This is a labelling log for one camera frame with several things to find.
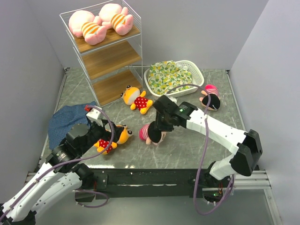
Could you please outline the black-haired doll pink striped dress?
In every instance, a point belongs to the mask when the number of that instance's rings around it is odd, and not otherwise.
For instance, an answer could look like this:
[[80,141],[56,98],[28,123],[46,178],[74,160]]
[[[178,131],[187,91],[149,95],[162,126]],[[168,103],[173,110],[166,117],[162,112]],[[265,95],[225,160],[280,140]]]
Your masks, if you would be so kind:
[[159,145],[165,138],[167,132],[161,131],[156,128],[155,122],[144,125],[139,130],[139,138],[146,142],[147,145],[153,143],[154,145]]

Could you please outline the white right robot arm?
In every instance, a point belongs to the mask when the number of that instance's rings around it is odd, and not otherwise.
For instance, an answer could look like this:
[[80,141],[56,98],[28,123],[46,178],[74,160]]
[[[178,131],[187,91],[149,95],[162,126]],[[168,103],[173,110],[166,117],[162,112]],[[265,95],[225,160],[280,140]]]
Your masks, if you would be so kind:
[[251,176],[263,150],[259,134],[254,130],[243,131],[206,115],[195,105],[182,102],[177,105],[166,95],[153,104],[156,109],[155,127],[171,132],[175,126],[196,131],[221,144],[231,155],[214,161],[200,173],[200,182],[206,188],[216,187],[231,175]]

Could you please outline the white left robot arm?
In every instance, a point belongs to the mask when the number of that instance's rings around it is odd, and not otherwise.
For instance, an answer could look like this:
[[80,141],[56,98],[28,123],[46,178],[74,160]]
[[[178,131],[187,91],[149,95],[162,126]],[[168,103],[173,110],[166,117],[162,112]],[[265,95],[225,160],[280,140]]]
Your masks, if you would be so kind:
[[54,148],[34,177],[9,201],[0,206],[4,225],[33,225],[36,216],[65,194],[94,187],[93,171],[83,155],[100,139],[113,141],[115,124],[97,120],[90,125],[76,124]]

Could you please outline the yellow plush red dotted dress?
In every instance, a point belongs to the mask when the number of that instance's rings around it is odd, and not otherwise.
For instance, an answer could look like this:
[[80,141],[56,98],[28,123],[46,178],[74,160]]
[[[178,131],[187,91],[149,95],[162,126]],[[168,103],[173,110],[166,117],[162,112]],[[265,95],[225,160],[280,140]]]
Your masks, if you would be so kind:
[[107,148],[106,151],[103,152],[104,155],[107,155],[110,151],[116,149],[118,145],[127,142],[127,140],[133,135],[133,132],[128,129],[127,125],[116,125],[114,127],[114,138],[111,145],[109,145],[111,132],[106,130],[106,134],[107,136],[104,139],[99,139],[94,144],[94,147],[97,148],[98,152]]

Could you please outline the pink plush pig striped shirt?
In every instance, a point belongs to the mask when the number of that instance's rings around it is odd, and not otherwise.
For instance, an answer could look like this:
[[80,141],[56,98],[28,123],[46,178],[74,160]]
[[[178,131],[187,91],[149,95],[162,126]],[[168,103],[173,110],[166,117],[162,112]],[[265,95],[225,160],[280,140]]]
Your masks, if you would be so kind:
[[78,10],[71,15],[68,26],[74,36],[83,37],[89,45],[96,45],[106,37],[107,28],[101,23],[99,16],[94,16],[90,11]]

